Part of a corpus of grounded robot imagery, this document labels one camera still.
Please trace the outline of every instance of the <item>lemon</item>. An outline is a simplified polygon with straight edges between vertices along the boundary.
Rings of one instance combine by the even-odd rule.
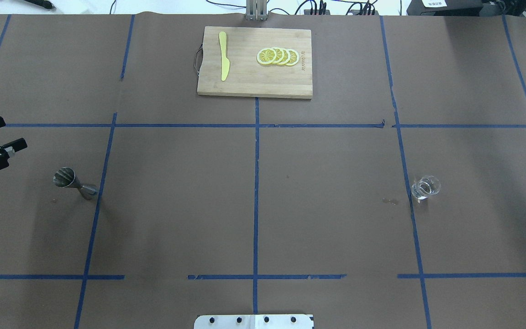
[[[291,52],[288,52],[287,49],[285,48],[281,48],[281,50],[286,54],[284,60],[282,60],[281,62],[277,63],[277,65],[286,65],[287,63],[289,63],[289,60],[292,58],[292,54]]]
[[[277,56],[277,52],[273,48],[263,48],[257,53],[257,62],[261,65],[272,64]]]
[[[286,51],[290,54],[289,60],[285,63],[286,66],[294,66],[295,64],[298,64],[299,62],[299,52],[296,52],[293,49],[286,49]]]
[[[273,49],[277,53],[277,56],[275,56],[275,60],[273,61],[273,64],[277,64],[277,63],[283,61],[284,58],[286,58],[287,55],[285,53],[285,49],[284,48],[273,47]]]

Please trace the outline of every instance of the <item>cutting board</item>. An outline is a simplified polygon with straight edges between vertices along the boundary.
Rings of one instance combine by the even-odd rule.
[[[227,33],[227,58],[230,60],[225,81],[221,81],[220,31]],[[259,50],[271,47],[296,50],[300,61],[291,67],[259,64]],[[312,96],[310,30],[205,27],[202,48],[199,95],[305,99]]]

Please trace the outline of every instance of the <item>clear glass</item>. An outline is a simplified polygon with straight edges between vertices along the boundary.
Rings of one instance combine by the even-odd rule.
[[[432,175],[425,175],[411,186],[411,193],[417,200],[425,200],[440,192],[440,180]]]

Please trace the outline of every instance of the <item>white label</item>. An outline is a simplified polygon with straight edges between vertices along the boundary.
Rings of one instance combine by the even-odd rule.
[[[421,0],[426,8],[447,7],[445,0]]]

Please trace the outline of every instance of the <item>jigger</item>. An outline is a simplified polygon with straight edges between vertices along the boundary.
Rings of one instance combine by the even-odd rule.
[[[95,185],[81,184],[74,170],[69,167],[63,167],[59,171],[56,171],[52,181],[54,181],[56,186],[62,187],[63,189],[69,187],[78,189],[82,197],[86,200],[96,198],[96,194],[99,192]]]

